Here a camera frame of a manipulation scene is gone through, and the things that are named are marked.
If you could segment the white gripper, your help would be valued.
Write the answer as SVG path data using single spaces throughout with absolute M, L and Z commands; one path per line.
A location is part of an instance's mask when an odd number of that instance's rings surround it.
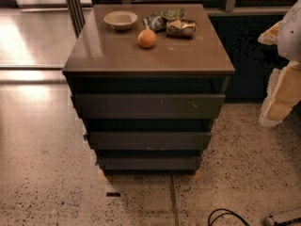
M 283 69 L 272 70 L 267 96 L 261 106 L 259 123 L 274 127 L 282 123 L 301 101 L 301 0 L 297 0 L 281 22 L 261 33 L 258 42 L 277 45 L 278 54 L 292 60 Z

